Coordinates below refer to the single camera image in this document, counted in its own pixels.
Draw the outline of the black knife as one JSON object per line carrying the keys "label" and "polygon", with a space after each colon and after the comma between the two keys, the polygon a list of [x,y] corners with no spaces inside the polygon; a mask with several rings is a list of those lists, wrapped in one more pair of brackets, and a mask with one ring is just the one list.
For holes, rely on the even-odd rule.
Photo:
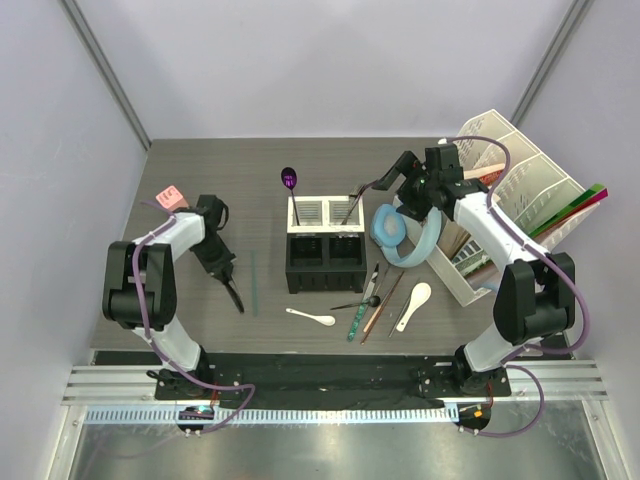
{"label": "black knife", "polygon": [[223,283],[227,293],[229,294],[234,306],[238,310],[238,312],[240,314],[244,314],[245,313],[244,303],[243,303],[243,300],[242,300],[240,294],[238,293],[238,291],[236,289],[235,282],[234,282],[232,276],[228,275],[228,274],[225,274],[223,276],[222,283]]}

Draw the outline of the teal chopstick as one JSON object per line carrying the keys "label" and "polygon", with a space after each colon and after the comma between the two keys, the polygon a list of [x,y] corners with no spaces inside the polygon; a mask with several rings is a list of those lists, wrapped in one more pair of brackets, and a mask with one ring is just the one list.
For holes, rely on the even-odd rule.
{"label": "teal chopstick", "polygon": [[258,283],[257,283],[257,263],[256,263],[256,251],[250,251],[250,271],[251,271],[251,306],[252,316],[257,318],[259,314],[258,303]]}

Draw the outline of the purple iridescent spoon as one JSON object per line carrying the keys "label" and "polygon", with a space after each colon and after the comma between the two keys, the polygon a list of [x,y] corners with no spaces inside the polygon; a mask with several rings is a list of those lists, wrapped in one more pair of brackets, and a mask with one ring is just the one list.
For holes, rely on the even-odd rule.
{"label": "purple iridescent spoon", "polygon": [[292,167],[285,167],[281,170],[280,177],[283,185],[290,192],[292,205],[293,205],[294,218],[296,220],[296,225],[299,226],[300,220],[299,220],[299,214],[298,214],[298,209],[297,209],[297,204],[296,204],[296,199],[294,194],[294,189],[297,185],[297,173]]}

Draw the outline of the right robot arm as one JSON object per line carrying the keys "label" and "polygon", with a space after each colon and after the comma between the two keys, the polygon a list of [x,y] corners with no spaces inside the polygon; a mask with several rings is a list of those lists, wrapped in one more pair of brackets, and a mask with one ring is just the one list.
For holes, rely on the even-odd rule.
{"label": "right robot arm", "polygon": [[506,361],[573,326],[574,262],[532,241],[501,212],[481,180],[465,178],[453,143],[426,149],[423,160],[404,152],[372,187],[388,190],[399,176],[405,179],[395,204],[381,205],[370,229],[390,264],[408,269],[424,262],[446,216],[471,234],[501,274],[492,324],[460,346],[452,362],[454,390],[480,396]]}

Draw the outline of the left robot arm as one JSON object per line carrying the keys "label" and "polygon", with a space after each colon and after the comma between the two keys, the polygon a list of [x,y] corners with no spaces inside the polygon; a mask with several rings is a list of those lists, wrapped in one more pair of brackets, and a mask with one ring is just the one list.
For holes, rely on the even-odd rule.
{"label": "left robot arm", "polygon": [[205,397],[213,385],[204,348],[177,316],[174,263],[192,253],[205,273],[219,281],[239,312],[244,304],[233,280],[233,254],[219,231],[229,208],[215,195],[202,195],[195,206],[174,211],[156,229],[132,241],[116,241],[107,252],[102,311],[106,319],[144,340],[190,398]]}

